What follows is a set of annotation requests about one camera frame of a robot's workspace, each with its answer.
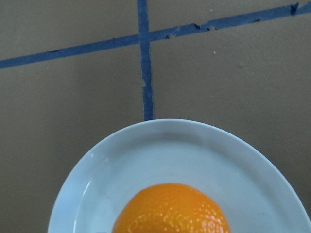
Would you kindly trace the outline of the light blue plate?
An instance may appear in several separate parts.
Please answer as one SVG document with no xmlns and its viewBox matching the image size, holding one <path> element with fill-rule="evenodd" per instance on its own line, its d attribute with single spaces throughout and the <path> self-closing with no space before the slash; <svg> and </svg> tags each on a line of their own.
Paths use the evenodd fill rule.
<svg viewBox="0 0 311 233">
<path fill-rule="evenodd" d="M 279 170 L 216 127 L 159 119 L 119 130 L 88 151 L 64 182 L 50 233 L 109 233 L 128 201 L 158 183 L 210 196 L 234 233 L 308 233 L 311 222 Z"/>
</svg>

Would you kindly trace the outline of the orange fruit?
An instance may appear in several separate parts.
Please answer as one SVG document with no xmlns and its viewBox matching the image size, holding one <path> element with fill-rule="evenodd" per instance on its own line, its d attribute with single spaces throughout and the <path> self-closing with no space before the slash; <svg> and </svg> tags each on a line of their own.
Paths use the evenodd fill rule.
<svg viewBox="0 0 311 233">
<path fill-rule="evenodd" d="M 179 183 L 138 192 L 114 223 L 114 233 L 229 233 L 219 205 L 203 192 Z"/>
</svg>

